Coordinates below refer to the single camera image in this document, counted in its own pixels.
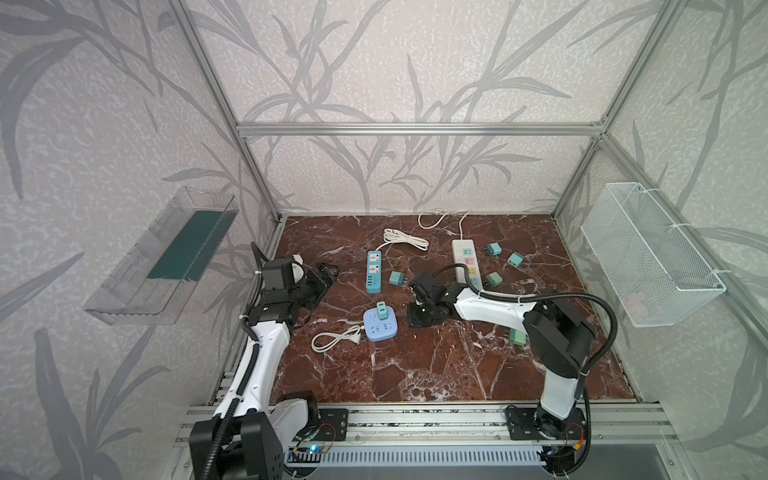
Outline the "teal charger plug front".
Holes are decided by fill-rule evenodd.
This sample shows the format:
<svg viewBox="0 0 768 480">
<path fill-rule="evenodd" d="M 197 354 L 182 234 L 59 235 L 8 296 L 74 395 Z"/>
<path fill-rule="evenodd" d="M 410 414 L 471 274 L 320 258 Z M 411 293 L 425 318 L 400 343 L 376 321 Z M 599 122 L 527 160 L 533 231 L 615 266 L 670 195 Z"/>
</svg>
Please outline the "teal charger plug front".
<svg viewBox="0 0 768 480">
<path fill-rule="evenodd" d="M 376 312 L 380 320 L 386 320 L 389 317 L 389 307 L 383 301 L 376 304 Z"/>
</svg>

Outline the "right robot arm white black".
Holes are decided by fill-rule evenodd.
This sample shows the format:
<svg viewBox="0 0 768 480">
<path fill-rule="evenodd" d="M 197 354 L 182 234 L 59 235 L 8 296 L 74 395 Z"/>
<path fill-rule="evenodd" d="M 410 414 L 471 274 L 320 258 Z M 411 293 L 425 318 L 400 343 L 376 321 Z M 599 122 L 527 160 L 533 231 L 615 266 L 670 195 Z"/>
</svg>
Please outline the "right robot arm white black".
<svg viewBox="0 0 768 480">
<path fill-rule="evenodd" d="M 578 292 L 511 295 L 480 290 L 454 282 L 443 284 L 436 273 L 423 272 L 408 284 L 414 300 L 407 320 L 427 328 L 446 320 L 485 322 L 526 336 L 545 367 L 545 381 L 535 421 L 539 432 L 553 437 L 565 428 L 579 400 L 586 400 L 585 382 L 593 367 L 611 350 L 618 318 L 604 299 Z M 608 316 L 609 330 L 598 350 L 592 349 L 596 330 L 572 299 L 586 300 Z"/>
</svg>

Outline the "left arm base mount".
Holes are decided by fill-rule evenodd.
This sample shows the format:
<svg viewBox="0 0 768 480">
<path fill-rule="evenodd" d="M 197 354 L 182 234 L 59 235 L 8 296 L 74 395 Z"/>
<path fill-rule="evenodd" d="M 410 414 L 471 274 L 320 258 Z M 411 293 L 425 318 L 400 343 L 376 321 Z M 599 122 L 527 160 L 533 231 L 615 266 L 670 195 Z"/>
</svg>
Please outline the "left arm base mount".
<svg viewBox="0 0 768 480">
<path fill-rule="evenodd" d="M 300 430 L 296 441 L 337 442 L 345 441 L 349 427 L 349 410 L 346 408 L 321 408 L 318 419 Z"/>
</svg>

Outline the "light blue square socket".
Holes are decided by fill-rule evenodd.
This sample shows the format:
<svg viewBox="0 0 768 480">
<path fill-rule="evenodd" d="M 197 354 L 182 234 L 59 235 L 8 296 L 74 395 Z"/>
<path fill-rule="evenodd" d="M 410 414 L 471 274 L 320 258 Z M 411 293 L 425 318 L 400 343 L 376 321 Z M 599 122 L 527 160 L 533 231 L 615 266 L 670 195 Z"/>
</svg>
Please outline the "light blue square socket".
<svg viewBox="0 0 768 480">
<path fill-rule="evenodd" d="M 363 325 L 365 336 L 371 342 L 380 342 L 393 338 L 398 333 L 398 323 L 395 312 L 391 306 L 386 307 L 387 315 L 384 319 L 379 317 L 377 308 L 364 312 Z"/>
</svg>

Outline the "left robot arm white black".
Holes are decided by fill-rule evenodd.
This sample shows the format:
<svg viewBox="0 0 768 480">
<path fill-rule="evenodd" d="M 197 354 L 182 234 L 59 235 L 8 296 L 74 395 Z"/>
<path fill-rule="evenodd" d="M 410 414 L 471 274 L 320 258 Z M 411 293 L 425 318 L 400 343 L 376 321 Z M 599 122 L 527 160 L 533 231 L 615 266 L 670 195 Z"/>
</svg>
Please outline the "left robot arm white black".
<svg viewBox="0 0 768 480">
<path fill-rule="evenodd" d="M 259 266 L 252 299 L 240 316 L 247 343 L 232 384 L 212 417 L 189 436 L 197 479 L 279 479 L 289 444 L 320 426 L 310 391 L 270 403 L 280 360 L 304 310 L 334 285 L 337 266 L 308 267 L 294 259 Z"/>
</svg>

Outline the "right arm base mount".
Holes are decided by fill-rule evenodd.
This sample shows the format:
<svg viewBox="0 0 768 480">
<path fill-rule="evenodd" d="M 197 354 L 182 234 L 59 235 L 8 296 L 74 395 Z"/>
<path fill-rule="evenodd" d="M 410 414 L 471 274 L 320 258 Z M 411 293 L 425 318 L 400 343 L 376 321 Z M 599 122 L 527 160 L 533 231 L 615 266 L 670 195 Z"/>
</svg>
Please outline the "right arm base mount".
<svg viewBox="0 0 768 480">
<path fill-rule="evenodd" d="M 504 410 L 511 440 L 584 442 L 589 433 L 585 412 L 574 408 L 565 420 L 540 407 L 509 405 Z"/>
</svg>

